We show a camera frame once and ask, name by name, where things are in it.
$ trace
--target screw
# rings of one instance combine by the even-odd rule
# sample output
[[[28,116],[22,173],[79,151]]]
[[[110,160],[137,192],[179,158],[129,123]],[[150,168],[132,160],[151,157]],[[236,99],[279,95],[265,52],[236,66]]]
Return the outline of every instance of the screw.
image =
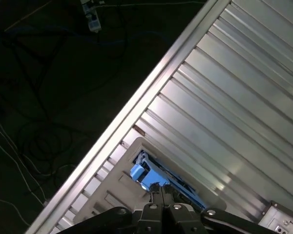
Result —
[[[209,215],[215,215],[215,214],[216,214],[216,211],[208,210],[208,211],[207,211],[207,214],[209,214]]]
[[[157,205],[156,204],[152,204],[149,207],[150,207],[150,209],[156,209],[157,208]]]
[[[125,209],[120,209],[118,212],[117,212],[119,215],[124,215],[127,213],[127,211]]]
[[[179,205],[179,204],[176,204],[176,205],[174,205],[174,208],[175,208],[176,210],[180,210],[180,209],[182,208],[182,206]]]

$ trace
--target corrugated metal panel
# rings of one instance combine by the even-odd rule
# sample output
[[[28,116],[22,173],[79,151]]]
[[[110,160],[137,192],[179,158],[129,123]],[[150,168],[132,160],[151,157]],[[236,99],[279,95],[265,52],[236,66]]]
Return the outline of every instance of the corrugated metal panel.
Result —
[[[126,207],[133,211],[138,203],[149,201],[147,192],[129,176],[130,169],[134,165],[135,155],[128,151],[126,155],[122,154],[121,156],[121,159],[114,169],[110,171],[106,179],[88,197],[87,203],[82,206],[74,217],[74,223],[82,222],[117,206]]]
[[[76,214],[82,204],[71,206],[98,186],[89,182],[108,173],[103,163],[137,137],[228,212],[257,221],[270,200],[293,210],[293,0],[228,2],[206,4],[28,233]]]

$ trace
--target black cable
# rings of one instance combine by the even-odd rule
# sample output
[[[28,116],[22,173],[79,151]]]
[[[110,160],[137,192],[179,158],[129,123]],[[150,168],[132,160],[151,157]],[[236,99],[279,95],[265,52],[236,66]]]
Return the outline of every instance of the black cable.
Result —
[[[129,20],[126,20],[126,18],[124,17],[124,15],[121,11],[121,8],[120,8],[121,4],[122,4],[122,2],[118,1],[117,7],[116,7],[116,13],[117,13],[117,16],[118,16],[118,19],[120,22],[120,25],[117,25],[116,28],[123,30],[123,34],[124,34],[123,49],[119,55],[112,57],[112,59],[120,59],[120,62],[118,63],[118,66],[117,66],[117,69],[111,76],[109,76],[107,79],[105,79],[105,81],[103,83],[88,90],[87,92],[85,92],[81,96],[79,96],[78,98],[104,87],[111,80],[115,79],[117,77],[118,73],[121,71],[121,68],[122,68],[123,62],[124,62],[124,56],[125,56],[127,48],[128,48],[127,26],[128,26],[128,22],[131,21],[131,18],[133,18],[133,17],[131,17]],[[3,35],[4,35],[4,38],[8,38],[8,36],[9,36],[7,33],[4,33]],[[100,42],[100,35],[101,34],[98,33],[96,35],[98,36],[97,41]],[[54,50],[50,56],[48,56],[47,58],[41,59],[42,64],[48,64],[48,67],[51,66],[52,60],[56,56],[58,50],[63,46],[63,42],[65,41],[64,38],[65,38],[65,35],[63,35],[63,37],[62,37],[62,39],[63,39],[62,42],[59,41],[57,43],[56,48],[54,48]],[[37,180],[42,181],[40,183],[39,187],[35,188],[32,191],[35,191],[36,189],[40,188],[42,185],[46,184],[51,179],[53,180],[54,186],[57,188],[58,187],[57,179],[59,177],[58,173],[59,173],[60,169],[65,165],[62,165],[62,166],[56,168],[55,161],[61,154],[63,154],[64,152],[67,152],[69,149],[71,149],[72,144],[73,144],[72,133],[79,133],[87,138],[91,138],[92,134],[91,133],[84,133],[82,131],[75,130],[73,128],[70,128],[70,127],[62,125],[62,124],[54,123],[52,121],[52,117],[49,115],[49,113],[48,113],[47,109],[45,108],[45,106],[39,96],[39,93],[38,93],[38,89],[41,87],[41,84],[44,79],[44,75],[48,71],[48,68],[46,68],[44,71],[42,71],[41,76],[37,79],[36,85],[33,85],[33,82],[30,79],[29,75],[27,74],[27,71],[26,71],[24,64],[22,63],[19,55],[17,54],[17,52],[14,48],[14,45],[19,46],[19,42],[15,38],[10,39],[10,44],[7,44],[7,46],[12,47],[12,53],[14,54],[16,61],[18,62],[19,66],[23,72],[24,78],[25,78],[26,82],[29,84],[32,92],[34,93],[34,95],[38,101],[38,104],[40,105],[40,107],[43,110],[44,115],[45,115],[45,119],[31,117],[29,115],[24,114],[22,111],[18,110],[16,107],[14,107],[13,105],[11,105],[9,103],[10,106],[13,107],[13,109],[16,110],[21,116],[30,120],[28,123],[26,123],[25,125],[23,125],[19,129],[19,131],[16,135],[19,157],[24,162],[24,164],[28,168],[31,175],[34,178],[36,178]],[[35,127],[36,129],[34,130],[34,132],[32,132],[31,136],[28,139],[21,141],[22,132],[25,131],[26,129],[29,129],[30,127],[32,128],[32,125],[36,126]],[[68,143],[66,143],[65,145],[62,144],[62,140],[55,132],[56,129],[58,129],[58,130],[60,129],[61,131],[68,132],[68,134],[69,134]],[[33,168],[33,166],[24,157],[25,153],[26,153],[26,155],[30,156],[31,158],[34,158],[36,161],[45,164],[45,166],[46,166],[45,170],[42,173],[39,173],[35,168]]]
[[[37,55],[35,52],[30,50],[27,46],[25,46],[23,43],[18,41],[16,38],[10,37],[10,35],[8,33],[6,33],[5,31],[3,31],[2,29],[0,29],[0,37],[1,37],[2,40],[7,41],[8,44],[13,45],[13,46],[15,45],[15,46],[18,46],[19,48],[21,48],[27,54],[29,54],[33,59],[39,61],[42,64],[45,63],[44,57],[41,57],[40,55]]]
[[[65,42],[67,40],[66,36],[62,36],[58,42],[56,43],[53,51],[51,52],[51,54],[48,56],[48,60],[47,63],[43,66],[42,71],[39,74],[39,77],[36,81],[36,85],[35,85],[35,90],[38,92],[42,86],[42,82],[44,80],[44,78],[46,77],[47,72],[49,71],[54,58],[57,56],[58,52],[60,51],[60,49],[64,46]]]
[[[132,6],[132,7],[127,7],[126,9],[126,13],[128,13],[129,11],[131,11],[131,15],[129,17],[124,18],[126,25],[127,26],[132,26],[132,27],[142,27],[143,24],[145,23],[145,17],[144,15],[139,11],[139,8],[137,6]],[[102,27],[108,27],[110,29],[119,29],[122,28],[123,25],[120,23],[119,25],[115,25],[112,24],[111,22],[109,22],[108,20],[108,15],[115,12],[118,15],[118,8],[116,7],[105,7],[105,8],[98,8],[98,11],[100,13],[100,22]]]
[[[89,34],[91,33],[88,28],[87,19],[83,12],[79,12],[76,5],[70,4],[67,0],[61,0],[61,8],[65,10],[68,15],[74,20],[75,31],[79,34]]]

